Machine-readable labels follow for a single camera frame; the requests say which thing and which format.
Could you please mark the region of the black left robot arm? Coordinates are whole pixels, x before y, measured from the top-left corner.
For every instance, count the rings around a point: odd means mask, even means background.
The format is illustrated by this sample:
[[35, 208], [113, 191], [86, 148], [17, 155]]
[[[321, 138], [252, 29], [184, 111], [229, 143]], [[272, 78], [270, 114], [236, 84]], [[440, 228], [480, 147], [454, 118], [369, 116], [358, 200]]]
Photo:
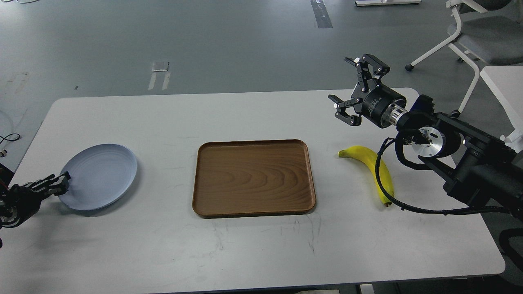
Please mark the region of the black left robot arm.
[[69, 190], [71, 179], [71, 175], [66, 171], [58, 176], [51, 174], [35, 182], [8, 187], [7, 184], [13, 176], [13, 171], [1, 165], [1, 228], [15, 228], [24, 223], [39, 211], [45, 199], [65, 194]]

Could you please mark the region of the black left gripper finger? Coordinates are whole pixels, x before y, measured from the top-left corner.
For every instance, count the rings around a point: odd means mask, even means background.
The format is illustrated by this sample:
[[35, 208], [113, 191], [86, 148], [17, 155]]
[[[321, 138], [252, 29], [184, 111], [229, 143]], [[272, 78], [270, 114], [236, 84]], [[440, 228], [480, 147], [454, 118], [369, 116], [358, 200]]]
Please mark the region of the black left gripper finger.
[[38, 196], [49, 197], [51, 195], [60, 196], [69, 190], [69, 180], [71, 175], [68, 171], [56, 176], [54, 174], [39, 179], [35, 182], [28, 182], [25, 187]]

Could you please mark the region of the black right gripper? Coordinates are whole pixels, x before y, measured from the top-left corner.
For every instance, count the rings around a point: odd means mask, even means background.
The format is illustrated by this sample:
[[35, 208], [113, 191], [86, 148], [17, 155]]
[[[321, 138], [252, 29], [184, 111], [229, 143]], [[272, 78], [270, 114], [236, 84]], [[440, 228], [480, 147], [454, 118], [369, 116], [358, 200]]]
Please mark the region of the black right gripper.
[[[361, 98], [343, 101], [334, 94], [328, 98], [335, 104], [335, 117], [350, 125], [361, 125], [361, 115], [369, 119], [379, 128], [387, 128], [390, 121], [393, 105], [404, 108], [407, 99], [390, 88], [381, 88], [381, 79], [390, 72], [390, 67], [372, 54], [364, 54], [360, 58], [345, 57], [345, 62], [353, 65], [357, 70], [359, 91]], [[354, 108], [355, 115], [349, 115], [347, 109]]]

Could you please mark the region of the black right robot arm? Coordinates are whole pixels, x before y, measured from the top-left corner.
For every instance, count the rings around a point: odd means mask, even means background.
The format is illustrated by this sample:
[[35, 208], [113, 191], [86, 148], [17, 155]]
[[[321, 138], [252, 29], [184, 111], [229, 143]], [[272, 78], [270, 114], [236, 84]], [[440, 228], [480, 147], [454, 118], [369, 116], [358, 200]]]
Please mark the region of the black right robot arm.
[[[514, 164], [517, 153], [494, 136], [458, 118], [435, 112], [433, 99], [420, 95], [409, 110], [407, 99], [381, 81], [390, 67], [371, 54], [345, 58], [357, 71], [358, 82], [351, 97], [343, 101], [330, 94], [335, 117], [357, 126], [363, 118], [384, 129], [394, 126], [397, 134], [387, 138], [377, 153], [353, 146], [338, 153], [366, 164], [374, 176], [385, 205], [420, 214], [471, 215], [506, 213], [522, 219], [522, 169]], [[430, 210], [401, 202], [392, 195], [390, 175], [382, 155], [394, 145], [398, 161], [413, 170], [431, 170], [443, 181], [446, 194], [465, 208]]]

